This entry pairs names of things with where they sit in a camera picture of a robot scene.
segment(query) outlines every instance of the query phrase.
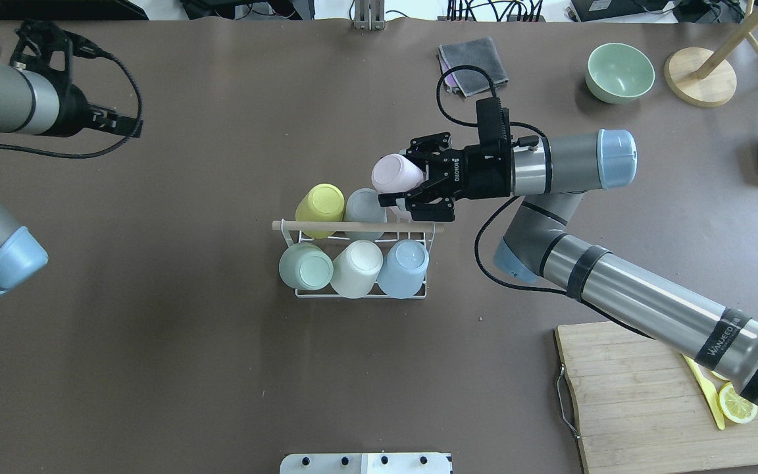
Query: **green bowl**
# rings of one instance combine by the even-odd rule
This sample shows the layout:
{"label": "green bowl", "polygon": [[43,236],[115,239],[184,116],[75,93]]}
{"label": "green bowl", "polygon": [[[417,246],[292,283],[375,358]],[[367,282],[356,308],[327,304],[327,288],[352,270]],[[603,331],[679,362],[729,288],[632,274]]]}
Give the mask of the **green bowl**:
{"label": "green bowl", "polygon": [[609,104],[625,104],[651,89],[653,65],[643,52],[622,43],[607,43],[587,60],[587,87]]}

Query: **knife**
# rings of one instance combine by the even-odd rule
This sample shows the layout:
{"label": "knife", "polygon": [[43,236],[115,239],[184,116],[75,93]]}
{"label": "knife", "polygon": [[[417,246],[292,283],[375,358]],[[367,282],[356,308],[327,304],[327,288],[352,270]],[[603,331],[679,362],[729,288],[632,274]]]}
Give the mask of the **knife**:
{"label": "knife", "polygon": [[697,366],[694,360],[689,357],[683,356],[686,359],[686,363],[689,365],[689,369],[692,370],[692,374],[695,375],[697,384],[701,387],[704,398],[707,399],[707,405],[709,405],[709,411],[713,412],[713,418],[715,419],[715,426],[719,429],[724,429],[724,414],[719,408],[719,393],[715,390],[713,382],[709,381],[703,376],[701,368]]}

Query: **metal bracket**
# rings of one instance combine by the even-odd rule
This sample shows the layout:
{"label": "metal bracket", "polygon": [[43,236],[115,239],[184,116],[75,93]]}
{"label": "metal bracket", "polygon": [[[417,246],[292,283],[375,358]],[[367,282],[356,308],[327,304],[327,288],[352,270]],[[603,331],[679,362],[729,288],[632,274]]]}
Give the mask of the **metal bracket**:
{"label": "metal bracket", "polygon": [[288,455],[280,474],[451,474],[446,453],[337,453]]}
{"label": "metal bracket", "polygon": [[356,30],[385,30],[385,0],[355,0]]}

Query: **lemon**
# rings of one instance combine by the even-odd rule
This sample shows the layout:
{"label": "lemon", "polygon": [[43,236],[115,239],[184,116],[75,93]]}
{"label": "lemon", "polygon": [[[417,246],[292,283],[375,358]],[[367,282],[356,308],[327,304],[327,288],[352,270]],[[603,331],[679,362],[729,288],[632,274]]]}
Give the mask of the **lemon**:
{"label": "lemon", "polygon": [[730,381],[727,377],[724,377],[724,375],[719,374],[715,370],[710,370],[710,373],[713,374],[713,376],[716,379],[719,379],[720,381],[725,381],[725,382],[729,382]]}
{"label": "lemon", "polygon": [[729,382],[719,390],[719,407],[724,416],[735,423],[750,423],[758,411],[758,407],[736,393],[733,384]]}

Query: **wooden cutting board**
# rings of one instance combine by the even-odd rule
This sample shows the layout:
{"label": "wooden cutting board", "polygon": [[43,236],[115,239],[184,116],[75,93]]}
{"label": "wooden cutting board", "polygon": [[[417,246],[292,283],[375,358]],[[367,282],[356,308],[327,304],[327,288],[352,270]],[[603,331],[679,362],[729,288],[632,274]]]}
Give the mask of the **wooden cutting board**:
{"label": "wooden cutting board", "polygon": [[560,326],[555,338],[586,474],[758,464],[758,414],[719,431],[680,354],[611,322]]}

